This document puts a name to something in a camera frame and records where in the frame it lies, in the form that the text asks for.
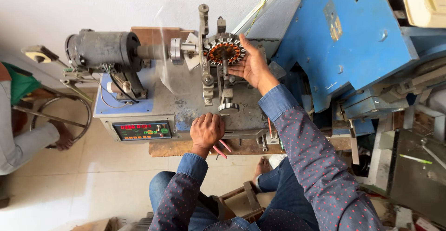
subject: left hand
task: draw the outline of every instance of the left hand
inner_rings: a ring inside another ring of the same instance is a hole
[[[206,159],[209,150],[224,136],[224,121],[220,115],[207,113],[192,122],[190,136],[193,140],[192,153]]]

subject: pliers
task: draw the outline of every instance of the pliers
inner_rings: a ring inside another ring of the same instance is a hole
[[[226,145],[226,143],[224,141],[220,140],[220,143],[223,144],[229,152],[232,152],[232,150],[229,148],[229,146]],[[219,155],[221,155],[221,156],[223,156],[223,158],[227,159],[227,156],[225,154],[223,154],[222,151],[220,151],[220,149],[217,146],[214,145],[214,149],[218,153],[217,158],[219,157]]]

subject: control panel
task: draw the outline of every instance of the control panel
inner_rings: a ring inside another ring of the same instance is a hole
[[[113,124],[113,129],[121,141],[172,138],[167,121],[119,122]]]

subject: wrench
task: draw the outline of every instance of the wrench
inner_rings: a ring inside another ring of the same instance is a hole
[[[268,148],[266,147],[266,141],[264,135],[262,135],[262,143],[263,143],[263,151],[268,152]]]

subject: shirt sleeve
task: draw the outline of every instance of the shirt sleeve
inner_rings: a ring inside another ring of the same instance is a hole
[[[188,230],[208,166],[199,155],[186,153],[172,177],[149,230]]]
[[[370,199],[334,147],[283,85],[259,101],[274,122],[321,230],[383,230]]]

